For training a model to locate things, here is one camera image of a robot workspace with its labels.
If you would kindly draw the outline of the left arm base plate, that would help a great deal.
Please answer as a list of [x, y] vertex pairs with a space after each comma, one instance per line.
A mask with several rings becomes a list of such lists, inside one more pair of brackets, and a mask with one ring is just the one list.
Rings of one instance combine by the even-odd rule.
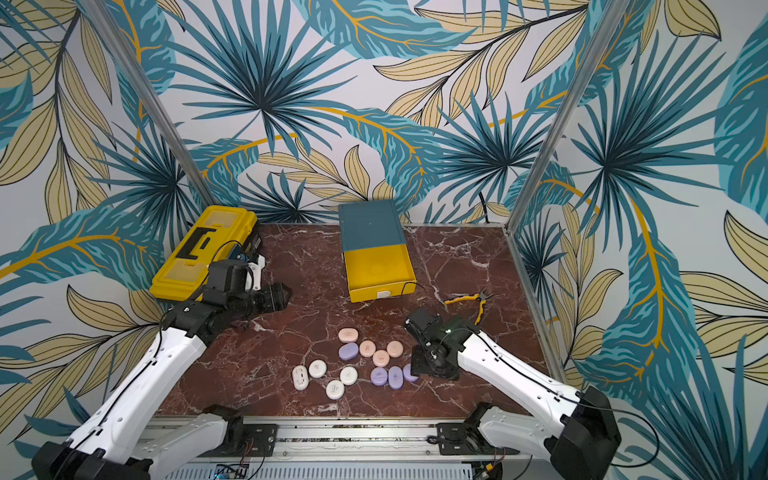
[[238, 424], [227, 429], [223, 442], [201, 457], [271, 457], [277, 438], [277, 424]]

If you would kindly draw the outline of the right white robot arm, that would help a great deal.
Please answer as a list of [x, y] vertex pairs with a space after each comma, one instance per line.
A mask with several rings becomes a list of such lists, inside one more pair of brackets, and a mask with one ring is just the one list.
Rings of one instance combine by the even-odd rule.
[[417, 342], [413, 358], [423, 375], [473, 374], [531, 414], [523, 421], [499, 407], [477, 408], [468, 421], [487, 444], [547, 460], [564, 479], [606, 476], [622, 441], [606, 395], [539, 372], [476, 327], [420, 327], [407, 320], [405, 329]]

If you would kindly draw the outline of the yellow top drawer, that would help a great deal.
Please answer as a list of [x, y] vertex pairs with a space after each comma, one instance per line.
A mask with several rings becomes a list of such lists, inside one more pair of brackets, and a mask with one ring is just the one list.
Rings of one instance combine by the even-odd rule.
[[415, 292], [417, 280], [405, 244], [345, 251], [344, 261], [353, 303]]

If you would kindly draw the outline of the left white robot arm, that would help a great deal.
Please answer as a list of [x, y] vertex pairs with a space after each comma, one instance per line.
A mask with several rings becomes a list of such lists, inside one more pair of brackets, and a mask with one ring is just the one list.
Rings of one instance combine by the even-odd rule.
[[218, 450], [235, 455], [249, 444], [243, 415], [212, 405], [185, 426], [148, 443], [142, 432], [188, 368], [231, 324], [287, 308], [282, 283], [256, 291], [208, 289], [176, 304], [157, 341], [128, 378], [62, 443], [47, 442], [31, 460], [38, 479], [162, 479], [190, 460]]

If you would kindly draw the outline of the purple oval case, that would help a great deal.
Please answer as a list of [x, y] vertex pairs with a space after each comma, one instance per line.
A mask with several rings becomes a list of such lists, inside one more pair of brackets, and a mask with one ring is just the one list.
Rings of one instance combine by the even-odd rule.
[[400, 390], [404, 384], [403, 370], [399, 366], [392, 366], [388, 370], [388, 385], [393, 390]]

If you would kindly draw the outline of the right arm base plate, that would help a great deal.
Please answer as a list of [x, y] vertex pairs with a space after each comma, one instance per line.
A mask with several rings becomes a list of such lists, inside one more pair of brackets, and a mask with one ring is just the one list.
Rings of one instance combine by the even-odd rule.
[[463, 422], [442, 422], [436, 425], [436, 433], [427, 437], [427, 442], [436, 445], [443, 456], [461, 455], [517, 455], [519, 450], [493, 447], [479, 430]]

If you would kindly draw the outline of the teal drawer cabinet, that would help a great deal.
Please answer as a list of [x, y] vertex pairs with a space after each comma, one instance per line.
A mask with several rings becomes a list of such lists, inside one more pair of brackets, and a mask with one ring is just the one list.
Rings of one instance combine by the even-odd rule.
[[406, 243], [393, 200], [341, 204], [338, 220], [344, 252]]

